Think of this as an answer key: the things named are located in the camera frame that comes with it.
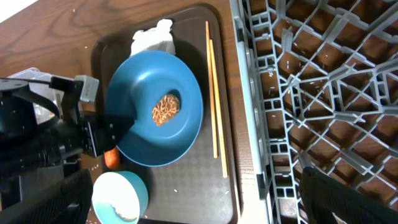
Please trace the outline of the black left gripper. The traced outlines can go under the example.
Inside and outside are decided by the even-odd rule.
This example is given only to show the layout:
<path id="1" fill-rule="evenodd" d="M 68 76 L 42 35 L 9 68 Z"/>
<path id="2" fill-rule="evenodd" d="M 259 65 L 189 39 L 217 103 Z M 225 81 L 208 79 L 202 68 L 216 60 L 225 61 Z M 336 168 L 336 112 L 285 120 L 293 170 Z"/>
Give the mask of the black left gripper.
<path id="1" fill-rule="evenodd" d="M 58 124 L 60 157 L 80 153 L 103 155 L 116 147 L 134 125 L 134 118 L 114 114 L 91 114 L 78 119 L 63 116 Z"/>

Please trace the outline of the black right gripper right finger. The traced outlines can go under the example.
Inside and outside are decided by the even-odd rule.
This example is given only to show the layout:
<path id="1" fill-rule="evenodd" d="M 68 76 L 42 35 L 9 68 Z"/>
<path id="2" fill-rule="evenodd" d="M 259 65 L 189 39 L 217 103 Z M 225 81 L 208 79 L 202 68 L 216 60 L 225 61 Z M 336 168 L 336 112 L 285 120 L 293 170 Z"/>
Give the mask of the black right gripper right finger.
<path id="1" fill-rule="evenodd" d="M 309 223 L 397 223 L 397 212 L 312 167 L 305 167 L 299 191 Z"/>

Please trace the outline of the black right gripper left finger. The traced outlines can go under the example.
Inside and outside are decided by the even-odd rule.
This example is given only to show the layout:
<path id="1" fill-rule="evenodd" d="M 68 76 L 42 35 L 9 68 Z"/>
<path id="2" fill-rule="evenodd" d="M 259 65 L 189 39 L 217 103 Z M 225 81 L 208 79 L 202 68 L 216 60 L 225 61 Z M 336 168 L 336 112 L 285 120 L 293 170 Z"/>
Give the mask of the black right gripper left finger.
<path id="1" fill-rule="evenodd" d="M 1 212 L 1 223 L 86 223 L 93 181 L 83 169 Z"/>

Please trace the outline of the orange carrot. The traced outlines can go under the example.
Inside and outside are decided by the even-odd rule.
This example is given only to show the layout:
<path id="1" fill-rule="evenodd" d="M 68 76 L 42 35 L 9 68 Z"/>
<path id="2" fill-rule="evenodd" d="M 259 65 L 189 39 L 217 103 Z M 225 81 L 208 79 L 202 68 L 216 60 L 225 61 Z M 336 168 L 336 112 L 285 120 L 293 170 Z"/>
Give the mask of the orange carrot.
<path id="1" fill-rule="evenodd" d="M 104 154 L 104 161 L 107 168 L 109 169 L 118 168 L 120 165 L 119 149 L 115 147 L 110 151 L 106 151 Z"/>

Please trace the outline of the dark blue plate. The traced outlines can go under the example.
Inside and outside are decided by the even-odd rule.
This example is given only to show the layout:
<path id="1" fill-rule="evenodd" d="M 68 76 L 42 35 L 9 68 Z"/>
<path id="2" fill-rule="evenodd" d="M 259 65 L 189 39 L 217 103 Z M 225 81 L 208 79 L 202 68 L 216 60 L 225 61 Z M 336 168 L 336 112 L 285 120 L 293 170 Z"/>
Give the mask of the dark blue plate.
<path id="1" fill-rule="evenodd" d="M 179 99 L 180 110 L 170 121 L 157 126 L 152 110 L 168 94 Z M 118 142 L 124 156 L 142 166 L 160 167 L 179 160 L 194 145 L 204 105 L 189 67 L 172 54 L 153 50 L 129 57 L 115 71 L 104 112 L 134 119 Z"/>

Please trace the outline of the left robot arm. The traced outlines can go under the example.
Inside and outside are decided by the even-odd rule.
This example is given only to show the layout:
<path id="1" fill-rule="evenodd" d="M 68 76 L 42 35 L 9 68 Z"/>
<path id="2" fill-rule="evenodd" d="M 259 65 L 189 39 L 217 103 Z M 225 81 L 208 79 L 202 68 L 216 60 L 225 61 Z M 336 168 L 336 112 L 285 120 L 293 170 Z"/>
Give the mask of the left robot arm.
<path id="1" fill-rule="evenodd" d="M 31 80 L 1 79 L 1 192 L 16 176 L 57 166 L 84 153 L 98 157 L 116 147 L 134 124 L 120 114 L 81 112 L 83 80 L 52 77 L 49 88 L 63 92 L 61 106 L 31 91 Z"/>

